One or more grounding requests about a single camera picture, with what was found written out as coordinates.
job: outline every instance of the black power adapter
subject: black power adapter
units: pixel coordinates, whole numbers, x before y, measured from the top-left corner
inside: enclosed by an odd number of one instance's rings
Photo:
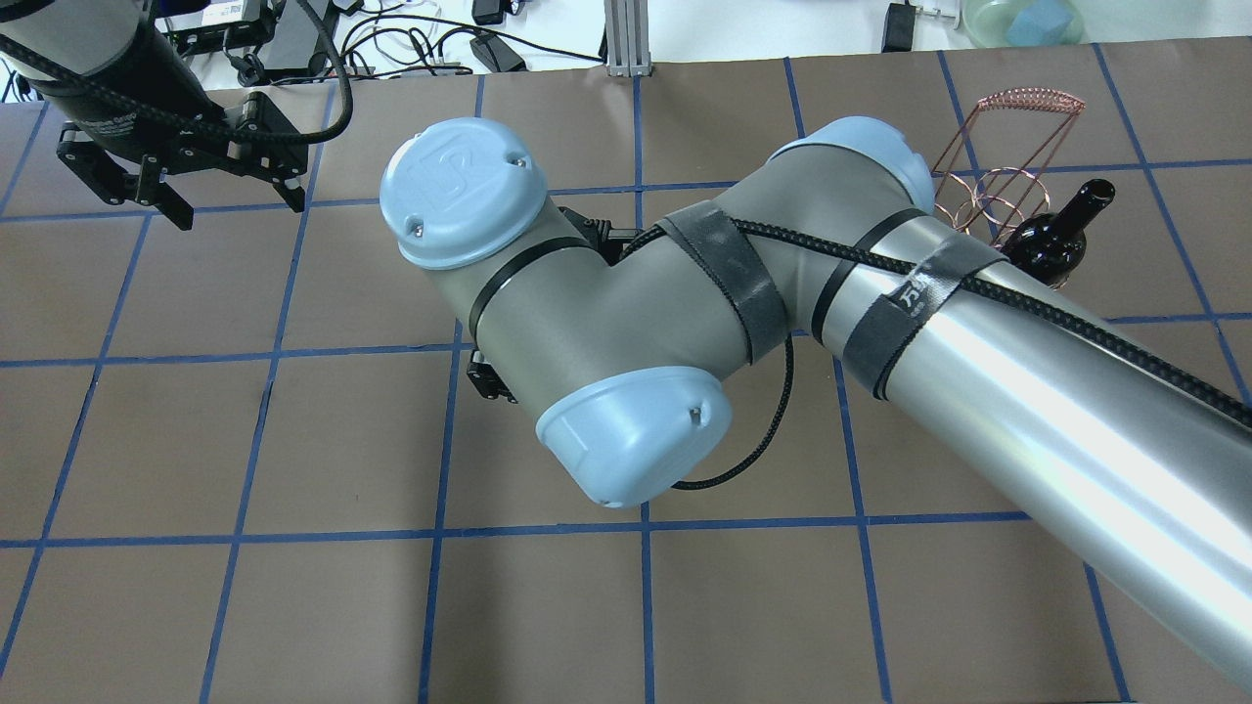
[[[476,59],[497,74],[525,71],[526,61],[510,49],[498,35],[482,33],[470,40],[470,50]]]
[[[913,25],[918,20],[916,8],[904,3],[891,3],[886,6],[886,21],[883,24],[883,53],[911,51]]]

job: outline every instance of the blue grid line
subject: blue grid line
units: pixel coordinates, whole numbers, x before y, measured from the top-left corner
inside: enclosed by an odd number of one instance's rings
[[[326,95],[326,106],[322,111],[322,127],[331,123],[331,111],[334,106],[336,90],[331,89]],[[248,517],[248,504],[252,500],[252,485],[257,475],[257,461],[260,457],[260,442],[265,433],[265,420],[269,416],[269,400],[274,391],[274,382],[278,378],[278,362],[282,358],[283,334],[287,329],[287,313],[292,306],[292,293],[295,291],[295,274],[300,266],[300,253],[304,248],[304,233],[308,229],[310,208],[308,203],[313,199],[317,189],[318,173],[322,165],[322,152],[326,144],[318,144],[313,155],[313,168],[309,169],[309,187],[304,193],[304,212],[300,213],[300,223],[295,230],[295,244],[292,248],[292,263],[287,271],[287,284],[283,288],[283,302],[278,309],[278,323],[274,326],[274,347],[270,351],[269,373],[265,377],[265,388],[260,395],[260,405],[257,410],[257,426],[253,430],[252,450],[248,453],[248,466],[244,470],[243,489],[239,492],[239,510],[235,515],[234,536],[243,535],[244,524]],[[217,669],[218,650],[222,645],[222,631],[225,628],[227,610],[230,605],[230,590],[234,586],[234,572],[239,564],[239,545],[235,540],[230,544],[230,554],[227,557],[225,575],[222,579],[222,595],[218,599],[218,613],[213,620],[213,635],[209,639],[209,651],[204,661],[204,676],[200,680],[200,704],[208,704],[209,693],[213,688],[213,673]]]
[[[452,339],[459,344],[463,328],[456,322]],[[448,477],[452,474],[452,432],[457,418],[457,388],[461,377],[461,353],[452,355],[448,365],[448,398],[443,415],[443,451],[439,455],[439,487],[434,502],[434,531],[431,540],[431,572],[426,581],[426,619],[422,626],[422,655],[418,675],[417,700],[426,704],[431,699],[431,659],[434,650],[434,614],[439,596],[439,565],[443,561],[444,524],[448,511]]]
[[[640,598],[644,614],[644,704],[656,704],[656,639],[652,619],[652,507],[639,507]]]
[[[791,56],[782,56],[782,70],[786,71],[786,90],[791,95],[791,113],[795,115],[795,134],[804,139],[804,114],[800,111],[800,93],[795,88],[795,73],[791,70]]]
[[[121,308],[125,306],[126,294],[130,292],[130,282],[135,277],[135,267],[139,266],[139,252],[143,251],[151,222],[151,217],[145,218],[139,227],[139,234],[135,236],[135,246],[130,252],[130,262],[126,264],[126,273],[121,278],[121,286],[118,288],[118,301],[113,306],[109,327],[105,329],[104,339],[100,342],[99,360],[103,360],[109,353],[109,346],[113,343],[113,333],[118,329],[118,321],[121,319]],[[56,475],[56,485],[53,489],[53,499],[48,505],[48,512],[44,515],[44,525],[40,529],[39,541],[35,544],[35,551],[30,557],[30,566],[26,569],[26,579],[21,584],[21,593],[13,610],[13,620],[9,623],[4,645],[0,646],[0,678],[4,678],[5,668],[9,665],[9,655],[13,653],[14,640],[18,638],[18,629],[21,628],[21,616],[26,610],[26,603],[30,600],[30,590],[35,584],[39,564],[44,557],[48,539],[53,532],[56,509],[60,506],[61,496],[65,494],[65,484],[70,476],[70,467],[74,466],[74,456],[78,453],[79,440],[83,437],[83,426],[86,423],[86,416],[91,411],[91,401],[95,398],[95,390],[100,382],[101,371],[104,371],[104,365],[96,362],[95,370],[91,372],[91,382],[88,385],[86,393],[83,397],[83,407],[79,411],[78,420],[74,422],[74,432],[70,435],[70,442],[65,450],[65,460],[61,462],[61,470]]]
[[[1252,403],[1252,392],[1248,391],[1247,382],[1243,380],[1243,373],[1239,371],[1239,366],[1234,361],[1234,352],[1231,349],[1231,346],[1226,339],[1226,333],[1222,332],[1222,326],[1217,323],[1213,304],[1208,298],[1208,293],[1204,291],[1203,283],[1199,281],[1199,273],[1196,271],[1196,264],[1192,262],[1191,254],[1187,253],[1187,247],[1183,244],[1182,236],[1178,233],[1178,227],[1174,223],[1173,214],[1166,204],[1166,198],[1161,192],[1161,185],[1157,183],[1157,177],[1153,174],[1152,167],[1148,164],[1147,154],[1143,152],[1143,144],[1139,142],[1139,135],[1134,132],[1134,125],[1131,123],[1131,114],[1126,109],[1126,103],[1122,100],[1122,93],[1118,90],[1117,83],[1113,80],[1113,74],[1108,69],[1108,61],[1104,59],[1104,50],[1098,43],[1094,43],[1092,44],[1092,51],[1096,53],[1096,60],[1099,63],[1099,70],[1104,75],[1104,83],[1108,84],[1108,91],[1113,95],[1113,103],[1117,105],[1118,115],[1121,115],[1122,124],[1126,127],[1126,132],[1131,138],[1131,145],[1134,147],[1134,155],[1139,159],[1139,164],[1143,167],[1143,175],[1148,179],[1148,187],[1152,189],[1152,197],[1157,202],[1161,217],[1164,218],[1169,238],[1173,241],[1174,248],[1178,251],[1178,257],[1182,259],[1183,268],[1187,269],[1187,277],[1191,279],[1191,284],[1196,289],[1199,304],[1204,309],[1204,314],[1208,316],[1209,323],[1213,326],[1213,332],[1217,334],[1217,344],[1222,349],[1222,356],[1226,358],[1226,366],[1229,368],[1231,376],[1234,378],[1234,385],[1238,387],[1243,401],[1246,403]]]
[[[856,443],[853,441],[851,410],[848,406],[848,386],[844,381],[844,367],[839,360],[833,360],[835,367],[835,390],[839,393],[839,418],[844,428],[844,451],[848,453],[848,476],[851,480],[853,507],[856,511],[856,539],[860,542],[861,570],[865,575],[865,600],[869,603],[869,625],[874,635],[874,658],[878,661],[878,684],[883,701],[893,704],[891,676],[886,668],[886,644],[883,636],[883,618],[878,604],[878,585],[874,579],[874,557],[869,545],[869,521],[865,516],[865,499],[861,494],[860,471],[856,466]]]
[[[640,76],[631,79],[631,113],[635,133],[635,229],[644,228],[644,101]]]
[[[18,157],[18,165],[13,169],[13,175],[9,177],[9,185],[4,189],[4,197],[0,198],[0,215],[4,214],[5,209],[9,208],[9,200],[13,198],[13,192],[18,188],[18,178],[21,177],[21,169],[26,165],[26,159],[30,158],[30,152],[35,148],[35,138],[39,135],[39,128],[44,124],[44,115],[48,114],[48,101],[44,101],[44,106],[39,109],[39,115],[35,116],[35,125],[30,128],[30,137],[26,138],[26,145],[21,149],[21,157]]]
[[[957,127],[960,128],[965,124],[965,110],[960,106],[960,98],[957,96],[957,83],[952,78],[952,69],[948,68],[948,56],[944,51],[935,51],[935,56],[939,58],[939,70],[943,71],[943,81],[948,86],[948,99],[952,100],[952,111],[957,115]],[[969,158],[969,165],[973,167],[974,172],[982,174],[982,167],[978,165],[978,155],[974,154],[974,143],[968,139],[965,134],[965,157]]]
[[[303,347],[297,349],[282,349],[278,352],[280,360],[295,357],[343,357],[348,355],[407,355],[413,352],[453,352],[470,349],[468,343],[436,342],[429,344],[376,344],[372,347]],[[134,365],[205,365],[215,362],[255,362],[269,360],[274,352],[235,352],[230,355],[163,355],[155,357],[105,357],[93,360],[90,357],[69,357],[64,360],[4,360],[0,361],[0,370],[20,367],[85,367],[103,363],[106,367],[134,366]]]
[[[1126,685],[1126,673],[1122,671],[1122,659],[1117,656],[1117,643],[1113,639],[1113,628],[1108,623],[1108,611],[1104,610],[1104,598],[1099,591],[1099,580],[1096,579],[1096,570],[1083,562],[1083,571],[1087,574],[1087,589],[1092,593],[1092,605],[1096,608],[1096,621],[1099,624],[1099,634],[1104,640],[1104,654],[1108,656],[1108,666],[1113,670],[1113,684],[1117,685],[1117,696],[1121,701],[1133,701],[1131,689]]]
[[[985,514],[901,514],[896,516],[865,516],[871,526],[905,526],[931,524],[988,524],[1029,521],[1025,511],[989,511]]]
[[[707,530],[771,530],[798,527],[851,527],[866,525],[919,525],[919,524],[985,524],[1030,520],[1020,511],[990,511],[969,514],[900,514],[880,516],[793,516],[774,519],[684,519],[669,521],[649,520],[649,532],[684,532]],[[518,526],[447,527],[441,537],[480,539],[520,535],[613,535],[641,532],[642,521],[598,524],[537,524]],[[123,535],[49,537],[46,549],[60,547],[124,547],[135,545],[260,545],[273,542],[352,542],[377,540],[424,540],[434,537],[434,529],[357,530],[357,531],[305,531],[262,534],[202,534],[202,535]],[[0,550],[35,547],[40,539],[0,540]]]

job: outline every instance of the black velcro strap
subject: black velcro strap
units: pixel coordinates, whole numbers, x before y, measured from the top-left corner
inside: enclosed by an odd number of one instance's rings
[[[905,208],[899,213],[888,215],[883,219],[883,222],[870,228],[870,230],[858,239],[856,244],[853,244],[853,247],[869,252],[875,244],[881,242],[884,237],[895,230],[895,228],[924,215],[925,213],[916,208]],[[826,279],[826,286],[823,286],[821,293],[818,294],[818,303],[813,307],[813,322],[809,324],[809,333],[818,341],[818,344],[823,343],[821,333],[823,328],[826,327],[826,316],[830,314],[830,304],[835,301],[835,294],[839,293],[844,282],[848,281],[848,276],[851,274],[855,268],[855,262],[840,259],[835,271],[830,272],[830,278]]]
[[[948,238],[889,296],[879,296],[853,328],[844,363],[874,398],[886,398],[895,362],[926,321],[952,298],[962,279],[1005,257],[973,237]]]
[[[512,259],[500,267],[487,283],[483,284],[482,291],[478,292],[478,297],[473,299],[473,306],[470,308],[470,336],[475,339],[478,338],[478,318],[482,317],[483,309],[487,308],[487,303],[491,298],[496,296],[508,279],[517,276],[517,272],[525,269],[526,267],[533,264],[541,257],[551,254],[552,252],[560,252],[561,249],[571,249],[575,247],[582,247],[591,249],[591,243],[581,237],[557,237],[555,239],[545,239],[538,244],[522,249],[513,256]]]
[[[756,363],[789,334],[786,304],[760,254],[711,200],[689,205],[657,223],[712,279],[730,302]]]

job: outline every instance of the blue tape line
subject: blue tape line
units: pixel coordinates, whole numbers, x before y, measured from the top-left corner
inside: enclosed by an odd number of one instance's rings
[[[644,228],[644,93],[640,76],[631,78],[631,113],[635,133],[635,228]]]
[[[1025,511],[988,511],[979,514],[903,514],[896,516],[865,516],[871,526],[903,526],[928,524],[989,524],[1029,521]]]
[[[1099,635],[1104,639],[1104,654],[1108,656],[1108,666],[1113,671],[1117,696],[1121,701],[1133,701],[1131,699],[1131,690],[1126,685],[1126,673],[1122,671],[1122,659],[1117,655],[1117,643],[1113,639],[1113,628],[1108,623],[1108,613],[1104,610],[1104,598],[1099,591],[1099,580],[1096,579],[1096,570],[1087,562],[1083,562],[1083,571],[1087,574],[1087,588],[1092,593],[1096,621],[1099,624]]]
[[[835,367],[835,390],[839,393],[839,418],[844,428],[844,450],[848,455],[848,475],[851,480],[853,507],[856,511],[856,540],[861,551],[861,571],[865,575],[865,600],[869,605],[869,625],[874,635],[874,659],[878,661],[878,685],[883,701],[893,704],[891,676],[886,666],[886,644],[883,636],[883,618],[878,603],[878,585],[874,579],[874,556],[869,545],[869,522],[865,516],[865,499],[861,494],[860,471],[856,466],[856,443],[853,441],[851,410],[848,405],[848,386],[844,380],[844,367],[833,360]]]
[[[804,114],[800,111],[800,93],[795,88],[795,73],[791,70],[791,56],[782,56],[782,70],[786,71],[786,90],[791,94],[791,113],[795,115],[795,135],[804,139]]]
[[[948,86],[948,99],[952,100],[952,111],[957,115],[958,129],[965,124],[965,110],[960,106],[960,98],[957,96],[957,81],[952,78],[952,69],[948,68],[948,56],[944,51],[935,51],[939,58],[939,70],[943,71],[943,81]],[[969,165],[978,173],[982,173],[983,168],[978,165],[978,155],[974,153],[974,142],[968,139],[969,134],[965,134],[965,157],[969,158]]]
[[[1178,257],[1182,259],[1182,266],[1187,269],[1187,278],[1191,279],[1191,284],[1196,289],[1196,296],[1199,298],[1199,304],[1212,323],[1213,332],[1217,334],[1217,344],[1222,349],[1222,357],[1226,358],[1226,366],[1231,371],[1231,377],[1234,380],[1244,402],[1248,402],[1252,396],[1248,393],[1247,383],[1244,383],[1243,375],[1239,372],[1238,365],[1234,362],[1234,353],[1226,339],[1226,334],[1217,323],[1213,304],[1208,298],[1208,293],[1204,291],[1204,284],[1199,281],[1199,273],[1196,271],[1196,264],[1192,262],[1191,254],[1187,253],[1187,247],[1183,244],[1182,236],[1178,233],[1178,227],[1174,223],[1173,214],[1169,212],[1169,205],[1166,204],[1166,198],[1161,192],[1161,185],[1157,183],[1157,177],[1153,174],[1152,167],[1148,164],[1147,154],[1143,152],[1143,144],[1139,142],[1139,135],[1134,132],[1134,125],[1131,123],[1131,114],[1126,109],[1126,103],[1122,100],[1122,93],[1118,90],[1117,83],[1113,80],[1113,74],[1108,69],[1108,61],[1104,59],[1104,50],[1098,43],[1096,43],[1092,44],[1092,51],[1096,53],[1096,60],[1099,64],[1099,70],[1104,75],[1104,83],[1108,85],[1108,91],[1113,96],[1113,104],[1117,105],[1117,113],[1121,115],[1122,124],[1126,127],[1126,133],[1131,138],[1131,145],[1134,148],[1134,155],[1139,159],[1139,164],[1143,168],[1143,175],[1148,179],[1148,187],[1152,189],[1152,197],[1156,199],[1157,208],[1161,210],[1161,217],[1166,222],[1166,229],[1169,232],[1169,239],[1173,241],[1174,248],[1178,251]]]
[[[644,701],[656,704],[656,638],[652,619],[652,507],[639,507],[640,595],[644,614]]]
[[[0,215],[9,208],[9,200],[13,198],[13,192],[18,189],[18,179],[21,177],[21,170],[26,167],[26,159],[30,158],[30,152],[35,148],[35,138],[39,137],[39,128],[44,124],[44,115],[48,114],[49,103],[45,100],[44,106],[39,109],[39,115],[35,116],[35,124],[30,128],[30,137],[26,138],[26,145],[21,149],[21,157],[18,157],[18,165],[13,169],[13,175],[9,177],[9,185],[4,189],[4,197],[0,198]]]
[[[139,228],[139,234],[135,236],[135,246],[130,252],[126,273],[123,276],[121,286],[118,288],[118,299],[113,304],[113,314],[109,317],[109,326],[104,332],[104,339],[100,342],[100,355],[95,368],[91,372],[91,382],[86,387],[86,393],[83,397],[83,406],[79,410],[78,420],[74,422],[74,432],[70,435],[69,447],[65,450],[65,460],[61,462],[61,470],[56,475],[56,485],[53,489],[53,499],[48,505],[48,512],[44,514],[44,524],[39,532],[39,541],[35,544],[35,551],[30,557],[30,566],[26,569],[26,579],[21,584],[21,593],[18,595],[18,604],[13,610],[13,620],[9,621],[9,630],[5,633],[4,645],[0,646],[0,678],[4,678],[5,668],[9,666],[9,655],[13,653],[13,644],[18,638],[18,629],[21,628],[21,616],[26,611],[26,603],[30,600],[30,590],[35,585],[35,575],[39,572],[39,564],[43,561],[48,539],[53,532],[53,522],[56,520],[56,510],[60,507],[61,496],[65,494],[65,484],[69,480],[70,468],[74,466],[74,457],[78,453],[79,441],[83,437],[83,426],[86,423],[86,416],[91,411],[91,401],[95,398],[95,390],[100,382],[100,372],[104,371],[104,365],[100,361],[108,356],[109,344],[113,342],[113,333],[118,329],[118,321],[121,319],[121,308],[126,303],[126,294],[130,292],[130,282],[135,278],[135,268],[139,266],[139,253],[143,251],[144,242],[148,239],[148,228],[150,225],[151,215],[148,215],[144,218],[143,225]]]
[[[331,123],[331,113],[334,108],[336,90],[327,90],[326,105],[322,110],[322,127]],[[248,453],[248,466],[244,471],[243,489],[239,492],[239,510],[235,514],[234,537],[243,535],[244,524],[248,519],[248,505],[252,501],[252,485],[257,475],[257,461],[260,457],[260,442],[265,433],[265,420],[269,416],[269,400],[274,391],[274,382],[278,378],[278,362],[282,358],[283,334],[287,328],[287,313],[292,306],[292,293],[295,289],[295,274],[300,266],[300,254],[304,248],[304,233],[308,229],[309,212],[308,204],[313,200],[317,189],[318,173],[322,167],[322,152],[326,144],[318,144],[313,155],[313,167],[309,169],[309,187],[304,193],[304,212],[300,213],[300,224],[295,230],[295,244],[292,248],[292,263],[287,271],[287,286],[283,288],[283,302],[278,309],[278,324],[274,329],[274,347],[270,352],[269,372],[265,377],[265,390],[260,395],[260,407],[257,410],[257,425],[252,436],[252,450]],[[204,676],[200,680],[200,704],[208,704],[209,693],[213,689],[213,673],[217,669],[218,650],[222,646],[222,631],[225,628],[227,610],[230,606],[230,591],[234,586],[235,566],[239,562],[239,541],[230,544],[230,554],[227,557],[225,575],[222,579],[222,594],[218,599],[218,613],[213,620],[213,635],[209,639],[209,653],[204,663]]]
[[[463,327],[456,322],[452,339],[459,344]],[[434,614],[439,596],[439,565],[443,561],[444,524],[448,512],[448,477],[452,474],[452,433],[457,418],[457,388],[461,378],[461,353],[452,355],[448,365],[448,398],[443,413],[443,452],[439,456],[439,487],[434,502],[434,532],[431,540],[431,572],[426,581],[426,620],[422,626],[422,660],[418,675],[417,700],[431,700],[431,659],[434,650]]]

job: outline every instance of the black cord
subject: black cord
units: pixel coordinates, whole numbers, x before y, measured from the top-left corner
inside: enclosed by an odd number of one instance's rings
[[[626,259],[631,254],[639,252],[645,244],[665,237],[665,230],[660,227],[652,225],[650,229],[644,230],[635,236],[626,247],[622,248],[621,257],[618,262]],[[746,457],[740,460],[734,467],[721,472],[720,475],[710,479],[697,480],[697,481],[679,481],[675,482],[672,489],[681,491],[700,491],[702,489],[712,489],[715,486],[726,484],[727,481],[735,479],[736,476],[744,474],[744,470],[751,467],[761,458],[761,455],[769,450],[770,443],[774,442],[774,436],[779,431],[779,425],[782,423],[782,416],[786,415],[788,402],[791,401],[791,386],[795,382],[795,346],[791,342],[791,336],[788,334],[786,339],[782,341],[782,351],[785,355],[786,370],[782,375],[782,393],[779,396],[777,408],[774,410],[774,418],[770,420],[770,427],[765,431],[765,437],[761,438],[756,447],[747,453]]]
[[[874,254],[873,252],[856,249],[855,247],[819,239],[777,225],[739,219],[732,222],[746,234],[755,234],[766,239],[785,242],[788,244],[809,249],[810,252],[848,259],[856,264],[864,264],[875,269],[906,274],[913,271],[915,266],[913,262],[883,257],[881,254]],[[1057,327],[1121,358],[1122,361],[1138,367],[1143,372],[1152,375],[1169,386],[1173,386],[1183,393],[1206,403],[1236,423],[1252,430],[1252,408],[1244,406],[1238,400],[1231,397],[1208,382],[1192,376],[1191,373],[1171,365],[1169,362],[1166,362],[1147,349],[1143,349],[1142,347],[1108,332],[1096,323],[1080,318],[1068,311],[1057,308],[1050,303],[1027,296],[1019,291],[977,278],[977,276],[965,277],[960,282],[960,288],[1050,322]]]
[[[786,355],[786,372],[782,377],[782,393],[779,396],[779,406],[774,411],[774,418],[770,420],[770,427],[765,431],[765,437],[762,437],[756,445],[756,448],[740,460],[737,465],[715,477],[697,481],[676,481],[674,482],[674,489],[680,491],[700,491],[701,489],[712,489],[717,485],[726,484],[727,481],[741,475],[747,467],[751,467],[756,460],[760,460],[761,455],[769,450],[770,443],[774,442],[774,435],[779,431],[779,425],[782,423],[782,416],[786,413],[788,402],[791,401],[791,383],[795,381],[795,346],[791,343],[790,334],[788,334],[786,339],[782,341],[782,351]]]
[[[146,103],[140,103],[129,95],[124,95],[104,85],[99,85],[91,79],[79,75],[56,61],[39,55],[4,35],[0,35],[0,51],[35,70],[53,76],[56,80],[81,88],[93,96],[99,98],[114,108],[134,111],[146,120],[183,132],[213,139],[227,139],[240,144],[318,144],[321,142],[334,139],[336,137],[343,134],[343,130],[348,129],[348,122],[352,120],[352,86],[348,81],[348,73],[343,68],[343,60],[339,51],[336,50],[334,40],[331,39],[331,34],[327,31],[322,18],[317,16],[317,13],[309,6],[308,0],[295,0],[295,3],[299,4],[300,9],[304,10],[304,14],[308,15],[309,20],[313,23],[314,29],[317,29],[318,39],[327,50],[327,54],[331,58],[331,65],[334,68],[336,76],[339,81],[339,95],[342,99],[339,116],[334,120],[334,123],[326,129],[308,134],[294,132],[252,132],[188,119],[183,115],[155,108]]]
[[[513,34],[507,34],[507,33],[503,33],[503,31],[500,31],[500,30],[481,28],[478,25],[471,25],[471,24],[466,24],[466,23],[458,23],[456,20],[446,20],[443,18],[432,18],[429,15],[391,14],[389,10],[388,11],[381,11],[381,14],[377,15],[377,16],[367,18],[367,19],[361,20],[357,24],[352,25],[352,28],[348,29],[348,33],[343,36],[343,46],[348,46],[348,40],[352,38],[353,34],[357,33],[357,30],[359,30],[362,26],[364,26],[367,24],[378,23],[379,19],[418,20],[418,21],[428,21],[428,23],[451,25],[451,26],[456,26],[456,28],[473,30],[476,33],[491,34],[491,35],[496,35],[496,36],[502,36],[505,39],[512,39],[513,41],[517,41],[518,44],[525,44],[526,46],[530,46],[532,49],[538,49],[540,51],[546,51],[548,54],[558,54],[561,56],[571,56],[573,59],[583,59],[586,61],[595,61],[597,64],[603,64],[603,60],[600,56],[590,56],[587,54],[578,54],[577,51],[567,51],[565,49],[555,49],[552,46],[543,46],[542,44],[536,44],[536,43],[530,41],[527,39],[522,39],[521,36],[517,36],[517,35],[513,35]],[[359,48],[359,43],[352,45],[352,49],[358,49],[358,48]]]

